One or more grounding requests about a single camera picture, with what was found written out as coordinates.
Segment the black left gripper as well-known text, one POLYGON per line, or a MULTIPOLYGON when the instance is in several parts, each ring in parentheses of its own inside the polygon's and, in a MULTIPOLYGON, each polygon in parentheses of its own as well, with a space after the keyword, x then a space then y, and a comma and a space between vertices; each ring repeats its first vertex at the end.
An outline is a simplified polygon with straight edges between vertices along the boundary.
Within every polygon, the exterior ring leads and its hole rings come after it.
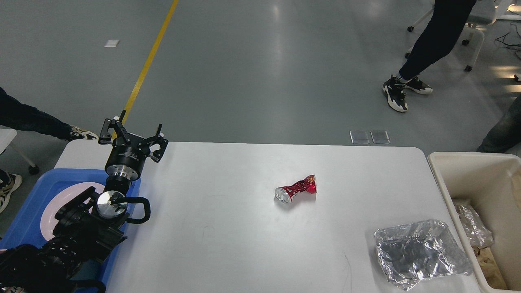
POLYGON ((123 126, 126 110, 114 118, 106 118, 99 134, 98 144, 112 145, 105 171, 109 176, 120 176, 130 181, 141 177, 145 161, 150 157, 160 162, 164 157, 169 141, 162 134, 162 124, 158 125, 155 135, 130 137, 123 126))

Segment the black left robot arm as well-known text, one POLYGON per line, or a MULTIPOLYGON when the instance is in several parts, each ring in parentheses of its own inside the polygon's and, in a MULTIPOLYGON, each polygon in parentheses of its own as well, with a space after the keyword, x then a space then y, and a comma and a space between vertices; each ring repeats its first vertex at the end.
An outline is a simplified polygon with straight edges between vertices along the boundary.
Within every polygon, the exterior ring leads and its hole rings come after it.
POLYGON ((104 120, 98 142, 112 150, 104 167, 107 173, 103 192, 89 186, 64 204, 54 218, 53 237, 41 248, 22 244, 1 253, 1 291, 22 293, 74 293, 79 288, 95 288, 104 293, 106 285, 95 279, 74 280, 87 261, 104 263, 127 237, 124 224, 143 224, 151 217, 149 200, 132 197, 132 182, 141 178, 147 158, 159 162, 168 140, 158 125, 155 135, 143 138, 127 132, 122 120, 125 111, 104 120))

